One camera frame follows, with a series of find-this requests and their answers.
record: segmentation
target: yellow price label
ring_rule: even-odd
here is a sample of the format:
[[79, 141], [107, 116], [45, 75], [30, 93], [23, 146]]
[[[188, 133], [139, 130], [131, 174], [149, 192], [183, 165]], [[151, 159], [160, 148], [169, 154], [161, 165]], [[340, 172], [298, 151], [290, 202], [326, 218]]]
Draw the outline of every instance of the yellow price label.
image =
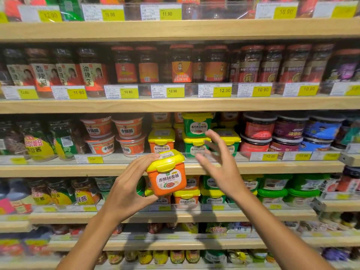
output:
[[212, 205], [211, 209], [212, 210], [224, 210], [224, 206], [223, 205]]
[[324, 155], [323, 160], [325, 161], [333, 161], [333, 160], [337, 160], [340, 156], [340, 153], [327, 153]]
[[271, 204], [269, 206], [270, 209], [281, 209], [281, 204]]
[[336, 6], [331, 18], [352, 18], [356, 12], [356, 6]]
[[84, 209], [84, 211], [86, 211], [86, 212], [94, 212], [94, 211], [97, 211], [96, 206], [94, 206], [94, 205], [84, 206], [83, 209]]
[[316, 96], [318, 85], [301, 85], [298, 96]]
[[89, 164], [103, 164], [104, 160], [102, 156], [88, 156]]
[[62, 22], [61, 13], [58, 10], [39, 10], [40, 21], [43, 23], [48, 22]]
[[184, 98], [185, 97], [185, 88], [166, 88], [166, 97], [171, 98]]
[[345, 93], [346, 96], [360, 96], [360, 85], [350, 85]]
[[168, 235], [168, 236], [166, 236], [166, 238], [168, 240], [178, 240], [178, 239], [180, 239], [180, 236], [179, 235]]
[[253, 97], [258, 96], [270, 96], [271, 95], [272, 86], [255, 86], [254, 90], [252, 91]]
[[0, 24], [8, 23], [8, 18], [4, 12], [0, 11]]
[[160, 21], [181, 21], [181, 8], [160, 8]]
[[274, 19], [294, 19], [297, 6], [278, 6], [274, 11]]
[[138, 99], [139, 90], [136, 88], [120, 88], [120, 95], [122, 99]]
[[338, 200], [348, 200], [349, 198], [349, 194], [339, 193], [338, 195], [336, 195], [336, 199]]
[[21, 99], [39, 99], [35, 89], [18, 89]]
[[56, 207], [43, 207], [43, 210], [45, 212], [57, 212], [58, 210], [56, 209]]
[[229, 98], [231, 97], [232, 87], [214, 87], [214, 98]]
[[278, 160], [278, 156], [279, 154], [276, 153], [276, 154], [269, 154], [269, 153], [266, 153], [262, 156], [262, 160], [263, 161], [277, 161]]
[[159, 206], [159, 211], [170, 211], [171, 210], [171, 205], [160, 205]]
[[69, 99], [88, 99], [85, 89], [68, 89]]
[[238, 239], [244, 239], [244, 238], [247, 238], [247, 234], [236, 234], [235, 237]]
[[295, 155], [295, 161], [309, 161], [311, 153], [298, 153]]
[[27, 161], [24, 157], [12, 157], [10, 161], [13, 165], [27, 165]]
[[123, 9], [101, 9], [104, 22], [123, 22], [125, 15]]

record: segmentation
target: green lid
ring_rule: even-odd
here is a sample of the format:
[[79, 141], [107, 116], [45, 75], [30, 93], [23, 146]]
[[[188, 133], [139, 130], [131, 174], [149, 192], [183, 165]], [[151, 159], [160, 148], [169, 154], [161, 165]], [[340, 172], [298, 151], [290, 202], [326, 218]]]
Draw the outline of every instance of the green lid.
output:
[[264, 174], [265, 179], [276, 179], [276, 180], [290, 180], [293, 177], [292, 173], [283, 173], [283, 174]]
[[282, 190], [258, 189], [257, 195], [263, 197], [269, 197], [269, 198], [278, 198], [288, 195], [288, 191], [286, 189], [282, 189]]
[[287, 189], [290, 195], [307, 198], [307, 197], [316, 197], [320, 195], [320, 191], [317, 190], [296, 190], [296, 189]]
[[295, 174], [295, 179], [306, 179], [306, 180], [322, 180], [330, 177], [330, 173], [298, 173]]

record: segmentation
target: price tag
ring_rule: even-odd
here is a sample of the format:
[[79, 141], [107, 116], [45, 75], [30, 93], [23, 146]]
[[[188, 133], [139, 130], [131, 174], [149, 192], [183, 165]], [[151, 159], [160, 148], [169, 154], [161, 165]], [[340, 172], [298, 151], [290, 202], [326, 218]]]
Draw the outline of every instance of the price tag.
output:
[[6, 17], [6, 14], [2, 11], [0, 11], [0, 24], [8, 23], [8, 18]]
[[335, 82], [330, 92], [331, 96], [359, 96], [360, 82]]
[[12, 165], [27, 165], [27, 161], [24, 156], [8, 156], [10, 164]]
[[313, 18], [352, 18], [357, 5], [358, 1], [317, 2]]
[[85, 86], [51, 86], [52, 94], [57, 100], [88, 99]]
[[212, 205], [211, 210], [224, 210], [225, 206], [223, 205]]
[[278, 152], [251, 153], [250, 161], [277, 161]]
[[43, 211], [45, 212], [57, 212], [57, 208], [56, 207], [43, 207]]
[[94, 206], [94, 205], [83, 206], [83, 210], [86, 211], [86, 212], [96, 212], [97, 211], [96, 206]]
[[182, 20], [181, 4], [141, 4], [142, 21]]
[[232, 83], [211, 83], [198, 85], [198, 98], [229, 98]]
[[81, 4], [86, 22], [123, 22], [125, 21], [122, 4]]
[[171, 205], [160, 205], [159, 206], [159, 211], [170, 211], [171, 210]]
[[281, 204], [271, 204], [269, 209], [281, 209]]
[[21, 21], [28, 23], [49, 23], [49, 22], [62, 22], [60, 8], [58, 5], [48, 6], [18, 6]]
[[283, 161], [309, 161], [311, 151], [286, 151], [284, 152]]
[[166, 99], [166, 98], [184, 98], [185, 84], [152, 84], [151, 98]]
[[336, 195], [337, 200], [348, 200], [349, 198], [350, 198], [350, 194], [338, 193]]
[[310, 160], [317, 161], [331, 161], [337, 160], [340, 157], [340, 153], [336, 151], [314, 151]]
[[77, 164], [103, 164], [104, 160], [100, 154], [75, 154]]
[[319, 82], [286, 83], [283, 96], [316, 96]]
[[138, 99], [137, 85], [104, 85], [107, 99]]
[[255, 19], [294, 19], [298, 2], [259, 2]]
[[270, 96], [272, 83], [239, 83], [238, 98]]
[[180, 239], [180, 236], [179, 235], [168, 235], [168, 236], [166, 236], [166, 239], [168, 239], [168, 240], [178, 240], [178, 239]]

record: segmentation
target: supermarket shelf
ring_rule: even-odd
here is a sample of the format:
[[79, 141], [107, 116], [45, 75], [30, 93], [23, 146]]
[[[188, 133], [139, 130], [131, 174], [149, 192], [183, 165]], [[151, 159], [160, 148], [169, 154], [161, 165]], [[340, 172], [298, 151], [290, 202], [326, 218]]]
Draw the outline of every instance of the supermarket shelf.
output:
[[98, 99], [98, 100], [2, 100], [1, 114], [27, 113], [117, 113], [117, 112], [204, 112], [358, 109], [358, 96]]
[[360, 18], [128, 22], [11, 22], [0, 42], [98, 42], [352, 38]]
[[360, 167], [360, 154], [342, 153], [339, 160], [350, 167]]
[[31, 229], [28, 221], [0, 221], [0, 233], [29, 232]]
[[[281, 221], [316, 221], [312, 209], [271, 210]], [[31, 224], [87, 224], [96, 212], [31, 213]], [[138, 212], [123, 223], [145, 222], [246, 222], [240, 210], [224, 211], [146, 211]]]
[[[344, 168], [344, 164], [337, 160], [237, 162], [237, 166], [242, 174], [342, 172]], [[127, 164], [2, 165], [0, 177], [117, 176], [126, 167]], [[206, 174], [198, 163], [186, 163], [185, 172], [191, 175]]]
[[360, 200], [317, 200], [314, 205], [322, 212], [360, 211]]
[[[303, 238], [312, 247], [352, 247], [360, 245], [360, 236], [345, 237], [307, 237]], [[52, 251], [70, 251], [76, 241], [50, 241]], [[249, 239], [189, 239], [189, 240], [109, 240], [105, 251], [120, 250], [193, 250], [193, 249], [254, 249], [266, 248], [260, 238]]]

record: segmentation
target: orange container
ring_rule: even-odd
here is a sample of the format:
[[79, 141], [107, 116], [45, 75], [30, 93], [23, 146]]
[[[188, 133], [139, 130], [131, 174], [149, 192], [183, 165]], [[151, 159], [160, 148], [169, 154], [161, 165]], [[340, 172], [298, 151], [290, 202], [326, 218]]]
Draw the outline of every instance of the orange container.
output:
[[111, 134], [111, 116], [87, 115], [80, 119], [90, 137], [102, 138]]
[[174, 148], [175, 131], [171, 128], [155, 128], [148, 137], [152, 153], [165, 152]]
[[143, 116], [138, 114], [121, 114], [112, 118], [122, 139], [135, 139], [142, 134]]
[[171, 122], [171, 113], [152, 113], [152, 118], [155, 123]]
[[186, 187], [185, 157], [177, 150], [160, 152], [158, 160], [147, 168], [154, 194], [158, 197]]
[[140, 137], [134, 139], [123, 139], [116, 136], [116, 141], [120, 143], [124, 155], [127, 157], [135, 157], [138, 153], [144, 152], [146, 134], [143, 133]]
[[175, 112], [174, 113], [175, 123], [184, 123], [182, 119], [182, 112]]
[[91, 138], [87, 136], [84, 141], [89, 145], [93, 154], [101, 154], [103, 156], [110, 155], [114, 152], [115, 135], [103, 138]]

